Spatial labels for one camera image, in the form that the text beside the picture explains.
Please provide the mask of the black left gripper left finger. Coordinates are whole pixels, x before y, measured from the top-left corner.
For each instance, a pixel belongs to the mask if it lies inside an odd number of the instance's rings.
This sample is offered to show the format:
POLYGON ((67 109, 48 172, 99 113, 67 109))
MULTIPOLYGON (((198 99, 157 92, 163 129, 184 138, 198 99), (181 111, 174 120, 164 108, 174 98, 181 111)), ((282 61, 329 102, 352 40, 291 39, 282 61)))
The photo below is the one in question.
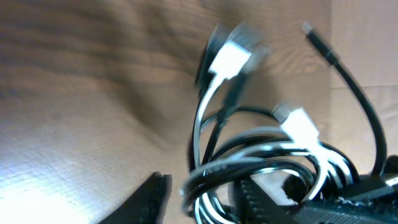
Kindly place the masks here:
POLYGON ((172 190, 172 176, 153 172, 99 224, 160 224, 172 190))

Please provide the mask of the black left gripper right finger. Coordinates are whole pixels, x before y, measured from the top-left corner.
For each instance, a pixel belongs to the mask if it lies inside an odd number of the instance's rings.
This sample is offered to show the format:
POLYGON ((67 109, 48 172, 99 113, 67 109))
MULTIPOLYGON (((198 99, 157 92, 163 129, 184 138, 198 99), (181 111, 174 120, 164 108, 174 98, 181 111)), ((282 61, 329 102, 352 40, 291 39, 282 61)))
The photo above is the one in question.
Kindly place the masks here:
POLYGON ((397 175, 369 177, 339 197, 281 206, 246 177, 233 183, 239 223, 397 223, 397 175))

